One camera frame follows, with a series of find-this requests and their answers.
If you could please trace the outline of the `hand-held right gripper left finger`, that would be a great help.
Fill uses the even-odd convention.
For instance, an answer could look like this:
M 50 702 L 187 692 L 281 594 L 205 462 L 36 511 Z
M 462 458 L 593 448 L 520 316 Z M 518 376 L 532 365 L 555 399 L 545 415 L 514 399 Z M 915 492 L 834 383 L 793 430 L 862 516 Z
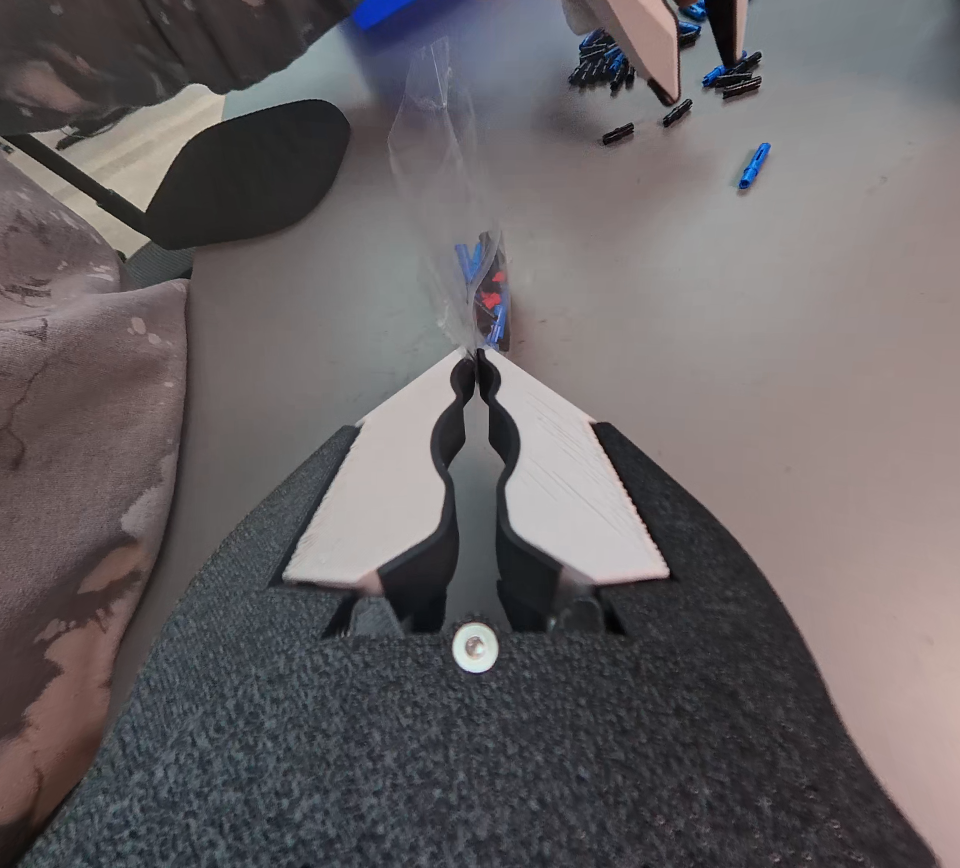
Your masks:
M 474 358 L 455 350 L 355 424 L 284 557 L 285 586 L 383 598 L 411 631 L 443 628 L 460 545 L 450 465 L 475 384 Z

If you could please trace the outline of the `pile of toy pins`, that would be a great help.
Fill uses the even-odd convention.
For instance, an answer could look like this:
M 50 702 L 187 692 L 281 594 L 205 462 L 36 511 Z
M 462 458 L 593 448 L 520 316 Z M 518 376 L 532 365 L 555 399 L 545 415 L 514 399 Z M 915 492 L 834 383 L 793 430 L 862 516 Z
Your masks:
M 678 10 L 678 48 L 681 51 L 695 46 L 703 34 L 703 28 L 709 21 L 705 0 Z M 702 77 L 705 90 L 734 89 L 754 80 L 754 73 L 762 62 L 760 50 L 743 50 L 733 67 L 723 63 Z M 593 88 L 605 84 L 612 96 L 622 90 L 632 89 L 638 82 L 639 74 L 630 62 L 626 52 L 604 29 L 589 32 L 579 43 L 578 63 L 570 72 L 568 83 L 579 89 Z

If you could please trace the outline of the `blue toy pin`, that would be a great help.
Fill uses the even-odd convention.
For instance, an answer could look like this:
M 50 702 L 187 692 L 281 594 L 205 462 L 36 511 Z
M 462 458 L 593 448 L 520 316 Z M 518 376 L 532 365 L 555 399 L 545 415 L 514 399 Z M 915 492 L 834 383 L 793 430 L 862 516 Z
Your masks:
M 755 149 L 738 180 L 738 191 L 746 192 L 755 184 L 757 178 L 759 178 L 762 172 L 762 168 L 765 165 L 767 158 L 769 157 L 771 149 L 772 145 L 770 142 L 762 142 Z

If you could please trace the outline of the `small clear plastic bag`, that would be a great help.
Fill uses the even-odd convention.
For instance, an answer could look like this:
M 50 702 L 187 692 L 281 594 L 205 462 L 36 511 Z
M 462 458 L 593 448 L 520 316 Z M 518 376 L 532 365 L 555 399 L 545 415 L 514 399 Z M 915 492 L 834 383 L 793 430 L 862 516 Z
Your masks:
M 506 232 L 480 152 L 472 94 L 448 35 L 414 53 L 388 151 L 439 328 L 471 355 L 507 355 Z

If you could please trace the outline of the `black chair seat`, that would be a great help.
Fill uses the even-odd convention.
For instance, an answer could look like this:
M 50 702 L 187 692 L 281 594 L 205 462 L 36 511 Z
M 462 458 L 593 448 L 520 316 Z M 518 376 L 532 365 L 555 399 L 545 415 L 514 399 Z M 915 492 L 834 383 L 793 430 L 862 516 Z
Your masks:
M 137 251 L 121 258 L 120 291 L 131 291 L 173 281 L 189 281 L 196 249 L 167 250 L 148 241 Z

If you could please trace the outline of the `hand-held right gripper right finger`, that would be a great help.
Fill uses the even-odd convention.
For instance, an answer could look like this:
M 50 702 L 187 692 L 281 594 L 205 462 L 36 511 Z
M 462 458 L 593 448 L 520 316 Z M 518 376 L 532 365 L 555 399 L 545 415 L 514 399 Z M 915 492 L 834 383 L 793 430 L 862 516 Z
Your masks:
M 497 594 L 510 628 L 603 631 L 601 593 L 669 567 L 597 435 L 597 422 L 506 356 L 477 354 L 496 483 Z

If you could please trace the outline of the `person's camouflage clothing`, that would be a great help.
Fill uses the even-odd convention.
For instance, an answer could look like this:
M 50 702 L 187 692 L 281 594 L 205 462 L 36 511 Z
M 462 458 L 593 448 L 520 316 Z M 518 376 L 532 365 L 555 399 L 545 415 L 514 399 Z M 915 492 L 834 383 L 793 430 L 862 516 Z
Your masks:
M 179 459 L 188 281 L 1 165 L 1 858 L 89 769 Z

